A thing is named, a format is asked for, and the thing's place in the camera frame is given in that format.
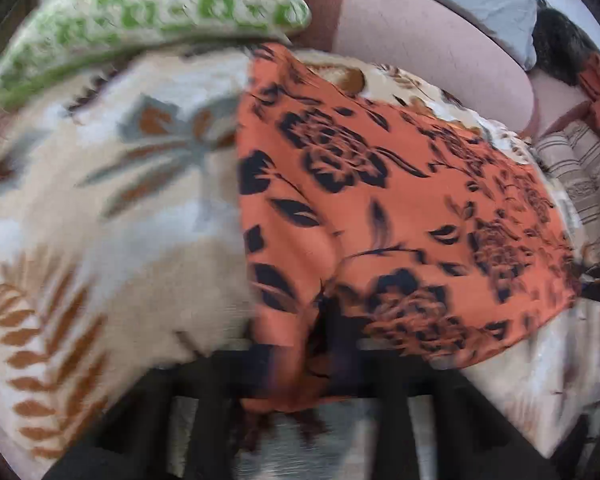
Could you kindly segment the orange black floral blouse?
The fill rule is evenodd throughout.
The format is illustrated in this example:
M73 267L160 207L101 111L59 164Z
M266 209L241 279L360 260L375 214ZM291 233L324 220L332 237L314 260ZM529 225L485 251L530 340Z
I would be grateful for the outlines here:
M577 296L538 170L403 102L351 96L279 44L237 111L239 206L268 350L250 408L295 412L358 379L358 342L466 367Z

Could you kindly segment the green white checkered pillow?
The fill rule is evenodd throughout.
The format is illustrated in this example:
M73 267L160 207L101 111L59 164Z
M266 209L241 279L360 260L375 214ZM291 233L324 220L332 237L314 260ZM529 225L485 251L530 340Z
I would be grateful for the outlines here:
M189 40L286 39L304 0L46 0L0 56L0 107L17 107L88 64Z

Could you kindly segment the dark furry garment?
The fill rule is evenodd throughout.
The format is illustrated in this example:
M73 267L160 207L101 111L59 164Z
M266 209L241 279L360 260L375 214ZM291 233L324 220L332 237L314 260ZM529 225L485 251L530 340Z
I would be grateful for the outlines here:
M594 53L593 40L562 12L543 6L536 14L532 32L535 66L568 86L579 84L579 74Z

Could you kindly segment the beige leaf print blanket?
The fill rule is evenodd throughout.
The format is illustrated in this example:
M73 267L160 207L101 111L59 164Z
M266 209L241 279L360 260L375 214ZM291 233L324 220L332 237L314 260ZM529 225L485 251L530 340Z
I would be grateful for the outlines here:
M298 50L351 96L403 102L534 167L521 138L391 65ZM210 353L253 322L239 206L237 111L253 52L163 50L56 84L0 114L0 453L38 479L144 370ZM542 453L600 393L600 305L576 299L528 338L464 367Z

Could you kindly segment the pink quilted bolster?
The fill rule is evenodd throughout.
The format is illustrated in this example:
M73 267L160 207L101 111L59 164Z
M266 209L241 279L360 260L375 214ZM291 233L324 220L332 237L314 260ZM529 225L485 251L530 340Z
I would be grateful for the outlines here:
M390 64L449 91L485 118L531 136L532 84L492 39L434 0L304 0L311 23L297 46Z

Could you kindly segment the striped beige cushion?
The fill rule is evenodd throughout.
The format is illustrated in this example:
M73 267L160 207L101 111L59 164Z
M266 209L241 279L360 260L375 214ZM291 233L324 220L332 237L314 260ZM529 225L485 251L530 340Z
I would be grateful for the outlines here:
M576 208L590 257L600 262L600 133L575 120L542 136L534 147Z

